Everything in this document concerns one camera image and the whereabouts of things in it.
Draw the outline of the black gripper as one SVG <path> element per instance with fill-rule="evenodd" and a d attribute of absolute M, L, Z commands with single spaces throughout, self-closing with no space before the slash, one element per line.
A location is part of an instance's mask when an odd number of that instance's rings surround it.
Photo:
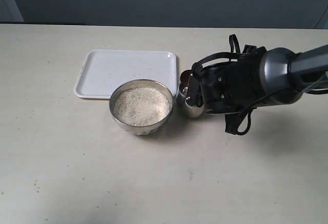
<path fill-rule="evenodd" d="M 246 118 L 240 115 L 246 107 L 246 65 L 214 64 L 200 71 L 201 92 L 204 108 L 210 114 L 226 114 L 225 132 L 229 134 L 246 134 L 238 131 Z"/>

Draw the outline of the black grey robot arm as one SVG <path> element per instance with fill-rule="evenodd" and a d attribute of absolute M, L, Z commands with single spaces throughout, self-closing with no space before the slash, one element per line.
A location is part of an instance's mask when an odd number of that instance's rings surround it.
<path fill-rule="evenodd" d="M 210 55 L 193 66 L 205 109 L 225 115 L 225 131 L 245 135 L 259 107 L 289 105 L 304 93 L 327 94 L 327 46 L 295 53 L 245 45 Z"/>

